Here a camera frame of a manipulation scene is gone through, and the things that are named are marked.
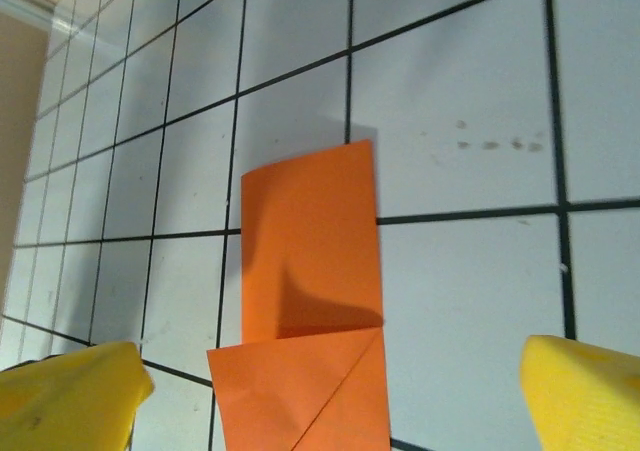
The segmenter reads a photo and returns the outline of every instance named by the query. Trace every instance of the folded orange paper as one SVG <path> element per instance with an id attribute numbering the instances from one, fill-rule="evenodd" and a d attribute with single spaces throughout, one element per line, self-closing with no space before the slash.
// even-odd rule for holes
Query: folded orange paper
<path id="1" fill-rule="evenodd" d="M 369 141 L 242 178 L 242 341 L 208 352 L 229 451 L 389 450 Z"/>

